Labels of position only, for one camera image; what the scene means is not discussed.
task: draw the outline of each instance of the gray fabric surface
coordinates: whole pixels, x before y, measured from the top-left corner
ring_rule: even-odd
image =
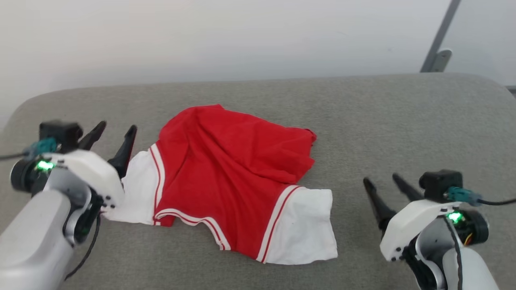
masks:
[[[464,74],[414,74],[234,83],[185,83],[84,88],[33,98],[12,116],[0,153],[37,139],[41,121],[78,121],[87,131],[107,120],[93,147],[113,156],[131,124],[134,153],[181,110],[220,103],[284,126],[312,129],[313,168],[300,182],[333,190],[331,220],[338,259],[303,266],[263,265],[219,251],[207,227],[172,228],[103,220],[84,267],[63,289],[417,289],[406,264],[386,262],[362,179],[370,176],[394,209],[408,201],[391,174],[414,185],[425,171],[460,170],[465,186],[488,200],[513,198],[516,188],[516,101],[502,86]],[[0,230],[28,195],[8,182],[13,162],[0,163]],[[475,246],[501,289],[516,284],[514,206],[487,207],[488,242]],[[76,252],[73,266],[87,245]]]

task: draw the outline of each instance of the black cable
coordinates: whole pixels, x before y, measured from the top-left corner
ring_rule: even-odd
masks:
[[[462,257],[460,255],[459,241],[457,240],[457,236],[455,235],[455,231],[453,230],[452,225],[446,220],[445,217],[443,217],[443,218],[444,218],[444,222],[446,223],[446,226],[448,227],[448,229],[452,235],[451,237],[453,238],[453,241],[454,241],[454,248],[455,248],[455,251],[457,252],[457,264],[458,264],[457,274],[459,276],[457,290],[462,290]]]
[[[16,153],[16,154],[9,154],[9,155],[0,155],[0,161],[9,160],[13,158],[23,157],[27,154],[25,153]]]
[[[97,215],[96,220],[97,220],[97,222],[96,222],[96,226],[95,226],[95,233],[93,234],[93,239],[91,240],[91,244],[90,244],[90,247],[88,248],[88,251],[84,255],[83,259],[80,261],[80,263],[77,265],[77,267],[75,267],[75,269],[73,269],[70,273],[68,273],[68,275],[66,275],[66,277],[64,278],[65,281],[68,278],[72,277],[77,271],[79,271],[79,269],[86,262],[86,259],[89,257],[91,250],[93,249],[93,246],[95,246],[96,238],[99,235],[99,229],[100,229],[100,214]]]
[[[487,201],[487,200],[483,200],[483,199],[477,199],[477,202],[486,204],[486,205],[506,205],[506,204],[516,203],[516,198],[504,200],[504,201]]]

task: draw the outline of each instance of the red fabric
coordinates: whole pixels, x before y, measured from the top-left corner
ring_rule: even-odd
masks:
[[[232,250],[255,259],[278,196],[314,163],[315,139],[308,129],[220,105],[186,109],[163,127],[156,143],[165,182],[155,213],[174,208],[212,217]],[[171,226],[173,220],[156,221]]]

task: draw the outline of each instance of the green led indicator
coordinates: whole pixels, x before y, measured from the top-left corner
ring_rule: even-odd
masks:
[[[448,214],[448,218],[453,221],[454,224],[458,223],[462,220],[462,213],[460,212],[452,212],[451,214]]]
[[[42,160],[42,161],[39,161],[36,166],[38,167],[39,170],[51,170],[52,168],[54,168],[55,165],[53,163]]]

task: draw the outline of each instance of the yellow wire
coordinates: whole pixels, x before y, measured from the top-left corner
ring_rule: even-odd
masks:
[[[464,241],[464,245],[467,246],[470,244],[470,241],[471,241],[471,237],[473,236],[473,233],[469,234],[466,238],[466,240]]]

